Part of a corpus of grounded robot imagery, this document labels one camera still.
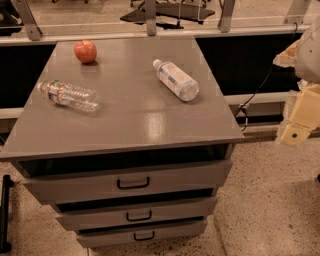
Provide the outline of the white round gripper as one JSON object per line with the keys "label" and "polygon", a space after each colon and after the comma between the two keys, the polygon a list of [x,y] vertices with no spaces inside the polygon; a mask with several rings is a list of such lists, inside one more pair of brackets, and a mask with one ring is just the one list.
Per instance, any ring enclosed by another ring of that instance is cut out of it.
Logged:
{"label": "white round gripper", "polygon": [[[297,77],[320,83],[320,16],[303,33],[300,41],[293,42],[276,55],[273,64],[283,68],[295,66]],[[280,134],[280,142],[300,146],[319,126],[320,85],[312,84],[297,93],[287,124]]]}

